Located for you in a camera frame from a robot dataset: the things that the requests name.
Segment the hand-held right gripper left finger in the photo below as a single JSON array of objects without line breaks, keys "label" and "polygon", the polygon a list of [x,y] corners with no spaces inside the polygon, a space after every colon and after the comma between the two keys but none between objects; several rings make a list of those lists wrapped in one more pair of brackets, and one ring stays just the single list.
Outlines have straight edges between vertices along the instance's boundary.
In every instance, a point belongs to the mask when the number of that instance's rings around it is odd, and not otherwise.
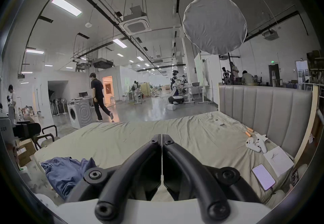
[{"label": "hand-held right gripper left finger", "polygon": [[95,217],[102,223],[121,223],[128,199],[151,201],[161,185],[161,136],[154,135],[121,165],[88,169],[66,202],[98,199]]}]

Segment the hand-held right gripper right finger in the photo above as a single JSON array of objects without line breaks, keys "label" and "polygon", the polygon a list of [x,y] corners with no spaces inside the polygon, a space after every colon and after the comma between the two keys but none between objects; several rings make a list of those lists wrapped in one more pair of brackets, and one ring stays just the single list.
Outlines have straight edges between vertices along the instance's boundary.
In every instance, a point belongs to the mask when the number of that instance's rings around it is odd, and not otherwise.
[{"label": "hand-held right gripper right finger", "polygon": [[234,213],[230,200],[261,205],[237,169],[205,166],[167,134],[162,134],[162,159],[163,184],[172,199],[197,199],[205,223],[227,220]]}]

